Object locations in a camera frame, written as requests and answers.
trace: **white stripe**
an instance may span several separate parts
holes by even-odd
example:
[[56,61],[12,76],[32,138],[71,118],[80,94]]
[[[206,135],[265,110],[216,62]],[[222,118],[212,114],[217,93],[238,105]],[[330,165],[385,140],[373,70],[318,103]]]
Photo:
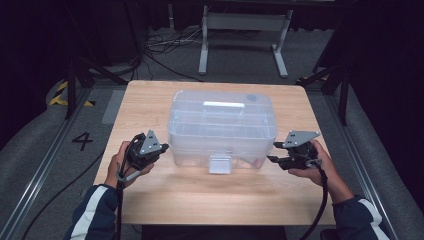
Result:
[[91,195],[88,201],[87,207],[82,214],[81,218],[75,224],[74,231],[72,231],[71,239],[85,239],[87,236],[88,228],[93,221],[94,213],[96,212],[97,205],[99,204],[100,198],[106,192],[107,188],[104,186],[97,187],[93,195]]
[[377,238],[379,240],[388,240],[389,238],[386,236],[386,234],[381,230],[379,227],[382,217],[380,213],[377,212],[377,209],[375,209],[374,205],[372,205],[370,202],[368,202],[365,199],[359,200],[360,203],[362,203],[368,211],[371,213],[373,221],[371,222],[371,227],[375,232],[375,235],[377,235]]

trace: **plastic storage box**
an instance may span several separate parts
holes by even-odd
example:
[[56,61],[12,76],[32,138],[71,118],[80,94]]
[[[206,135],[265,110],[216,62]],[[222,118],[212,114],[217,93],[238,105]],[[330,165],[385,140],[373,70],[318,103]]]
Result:
[[168,131],[175,164],[217,174],[260,168],[278,133],[268,96],[194,90],[174,95]]

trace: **metal stand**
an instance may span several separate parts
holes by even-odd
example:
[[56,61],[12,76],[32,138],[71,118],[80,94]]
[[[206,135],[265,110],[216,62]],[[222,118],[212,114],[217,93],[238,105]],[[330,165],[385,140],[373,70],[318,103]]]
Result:
[[231,14],[209,13],[208,6],[203,8],[202,22],[202,50],[200,53],[199,74],[205,75],[208,63],[208,29],[233,29],[233,30],[259,30],[279,31],[280,38],[277,44],[273,44],[275,62],[282,78],[287,78],[287,69],[284,65],[281,49],[286,38],[287,29],[293,11],[287,11],[286,15],[257,15],[257,14]]

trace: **table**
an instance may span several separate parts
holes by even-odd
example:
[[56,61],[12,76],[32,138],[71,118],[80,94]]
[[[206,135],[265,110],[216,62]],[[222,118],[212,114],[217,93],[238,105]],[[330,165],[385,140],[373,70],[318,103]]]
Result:
[[[276,141],[290,130],[320,131],[305,90],[300,86],[168,81],[129,83],[94,184],[103,183],[110,159],[122,141],[153,129],[167,142],[167,123],[178,90],[220,90],[267,94],[278,122]],[[317,138],[325,149],[322,136]],[[282,156],[285,150],[274,149]],[[310,225],[320,207],[322,188],[266,161],[261,169],[234,169],[211,175],[208,168],[179,167],[168,150],[153,170],[124,191],[122,222],[190,225]],[[319,224],[334,225],[327,204]]]

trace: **metal leg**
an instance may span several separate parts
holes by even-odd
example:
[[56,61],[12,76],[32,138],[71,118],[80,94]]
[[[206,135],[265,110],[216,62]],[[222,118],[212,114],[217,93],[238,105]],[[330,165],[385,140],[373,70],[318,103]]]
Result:
[[278,44],[272,45],[275,62],[277,63],[278,71],[280,72],[280,76],[282,78],[288,77],[287,69],[283,61],[283,56],[281,55],[281,49],[283,48],[284,39],[286,38],[286,35],[287,35],[287,29],[289,28],[292,14],[293,14],[293,10],[287,11],[286,19],[284,19],[284,22],[281,26],[280,40]]
[[208,64],[208,6],[203,7],[203,21],[202,21],[202,51],[200,52],[199,74],[206,74],[206,67]]

